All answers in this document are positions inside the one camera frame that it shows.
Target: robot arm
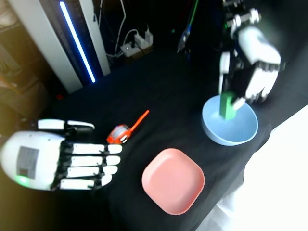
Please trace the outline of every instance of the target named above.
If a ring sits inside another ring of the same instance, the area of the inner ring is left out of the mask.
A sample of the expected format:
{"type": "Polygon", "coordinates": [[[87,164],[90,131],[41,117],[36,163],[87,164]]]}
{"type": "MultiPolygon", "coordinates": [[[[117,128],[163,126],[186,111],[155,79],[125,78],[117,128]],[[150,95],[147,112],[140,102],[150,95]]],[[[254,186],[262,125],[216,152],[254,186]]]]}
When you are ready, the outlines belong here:
{"type": "MultiPolygon", "coordinates": [[[[236,8],[241,8],[242,12],[245,9],[242,1],[230,1],[224,7],[232,12],[236,8]]],[[[231,42],[227,43],[227,51],[220,58],[218,91],[219,94],[231,91],[235,95],[232,103],[235,110],[245,101],[264,101],[280,70],[279,52],[258,28],[252,26],[259,20],[258,11],[251,9],[246,14],[235,14],[224,25],[231,42]]]]}
{"type": "Polygon", "coordinates": [[[89,133],[94,125],[79,121],[41,120],[38,128],[58,131],[20,131],[3,146],[4,172],[32,189],[99,189],[117,172],[122,146],[71,142],[76,134],[89,133]]]}

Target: tape measure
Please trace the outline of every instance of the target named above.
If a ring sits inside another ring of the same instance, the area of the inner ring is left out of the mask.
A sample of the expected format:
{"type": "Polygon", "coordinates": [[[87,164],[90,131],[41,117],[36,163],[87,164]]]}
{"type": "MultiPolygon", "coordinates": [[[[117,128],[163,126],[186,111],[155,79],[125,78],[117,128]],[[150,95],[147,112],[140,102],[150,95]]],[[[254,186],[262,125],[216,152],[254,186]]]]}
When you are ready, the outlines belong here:
{"type": "Polygon", "coordinates": [[[116,126],[111,133],[107,137],[107,142],[109,144],[123,144],[125,143],[128,138],[131,136],[131,133],[135,128],[143,121],[143,119],[149,114],[149,110],[146,110],[145,113],[143,113],[142,116],[137,120],[137,122],[129,128],[125,124],[121,124],[119,126],[116,126]]]}

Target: pink square dish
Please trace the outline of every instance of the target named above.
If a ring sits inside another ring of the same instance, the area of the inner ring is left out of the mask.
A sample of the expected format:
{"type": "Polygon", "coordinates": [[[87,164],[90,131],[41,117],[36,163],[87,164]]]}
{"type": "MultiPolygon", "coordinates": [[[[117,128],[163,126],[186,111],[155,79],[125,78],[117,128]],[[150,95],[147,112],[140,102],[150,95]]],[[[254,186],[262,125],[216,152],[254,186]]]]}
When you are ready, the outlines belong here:
{"type": "Polygon", "coordinates": [[[142,175],[144,191],[171,215],[185,213],[204,185],[205,177],[201,168],[185,153],[174,148],[161,151],[142,175]]]}

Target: blue light strip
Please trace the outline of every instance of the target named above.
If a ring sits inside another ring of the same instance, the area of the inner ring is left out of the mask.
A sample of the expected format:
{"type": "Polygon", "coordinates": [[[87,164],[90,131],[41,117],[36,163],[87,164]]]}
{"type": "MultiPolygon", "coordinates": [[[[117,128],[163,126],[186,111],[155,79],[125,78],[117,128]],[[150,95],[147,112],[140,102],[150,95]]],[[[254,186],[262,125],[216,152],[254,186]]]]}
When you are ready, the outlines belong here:
{"type": "Polygon", "coordinates": [[[86,66],[86,68],[87,68],[87,71],[88,71],[89,75],[90,75],[90,78],[91,78],[92,82],[95,83],[94,75],[93,75],[93,73],[92,73],[92,70],[91,70],[90,65],[89,65],[89,63],[88,63],[88,60],[87,60],[87,58],[86,58],[86,55],[85,55],[85,53],[84,53],[84,51],[83,51],[83,49],[82,49],[82,46],[81,46],[81,44],[80,44],[80,41],[79,41],[79,39],[78,39],[78,36],[77,36],[77,34],[76,34],[76,31],[75,31],[74,26],[73,26],[73,23],[72,23],[72,20],[71,20],[69,14],[68,14],[66,5],[65,5],[65,3],[64,3],[63,1],[60,2],[60,7],[61,7],[61,10],[62,10],[62,12],[63,12],[63,14],[64,14],[64,17],[65,17],[65,19],[66,19],[66,22],[67,22],[67,24],[68,24],[68,27],[69,27],[69,29],[70,29],[72,35],[73,35],[74,41],[75,41],[75,43],[76,43],[76,45],[77,45],[77,48],[78,48],[79,53],[80,53],[80,55],[81,55],[81,58],[82,58],[82,60],[83,60],[83,62],[84,62],[84,64],[85,64],[85,66],[86,66]]]}

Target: green indicator light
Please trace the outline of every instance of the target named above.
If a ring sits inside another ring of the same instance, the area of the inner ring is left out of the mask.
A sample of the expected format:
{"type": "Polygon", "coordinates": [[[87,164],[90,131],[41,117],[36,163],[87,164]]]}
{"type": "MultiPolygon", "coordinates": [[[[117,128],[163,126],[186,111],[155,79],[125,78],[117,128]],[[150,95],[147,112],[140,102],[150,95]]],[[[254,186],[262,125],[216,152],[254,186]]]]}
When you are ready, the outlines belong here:
{"type": "Polygon", "coordinates": [[[29,185],[29,178],[24,177],[24,176],[17,176],[16,182],[23,185],[23,186],[28,186],[29,185]]]}

